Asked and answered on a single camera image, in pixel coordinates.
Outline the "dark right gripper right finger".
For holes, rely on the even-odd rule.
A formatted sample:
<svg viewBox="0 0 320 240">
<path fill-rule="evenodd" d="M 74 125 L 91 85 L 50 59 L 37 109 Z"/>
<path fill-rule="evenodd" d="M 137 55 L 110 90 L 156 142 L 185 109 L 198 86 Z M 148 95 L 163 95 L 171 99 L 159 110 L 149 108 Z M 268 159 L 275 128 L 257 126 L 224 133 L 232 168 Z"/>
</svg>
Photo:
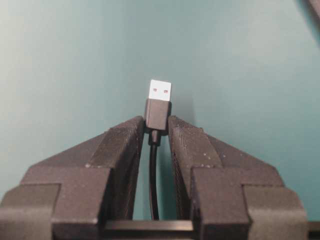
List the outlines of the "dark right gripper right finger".
<svg viewBox="0 0 320 240">
<path fill-rule="evenodd" d="M 277 169 L 176 117 L 168 120 L 177 217 L 200 240 L 304 240 L 307 214 Z"/>
</svg>

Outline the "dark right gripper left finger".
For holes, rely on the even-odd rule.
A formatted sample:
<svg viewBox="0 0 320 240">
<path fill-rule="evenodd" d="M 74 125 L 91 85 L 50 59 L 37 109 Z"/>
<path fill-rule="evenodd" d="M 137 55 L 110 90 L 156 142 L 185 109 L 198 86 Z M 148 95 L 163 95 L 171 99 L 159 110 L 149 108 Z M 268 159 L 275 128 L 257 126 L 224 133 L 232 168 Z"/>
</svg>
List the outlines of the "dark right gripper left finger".
<svg viewBox="0 0 320 240">
<path fill-rule="evenodd" d="M 131 220 L 143 138 L 136 116 L 32 165 L 1 201 L 1 239 L 97 240 Z"/>
</svg>

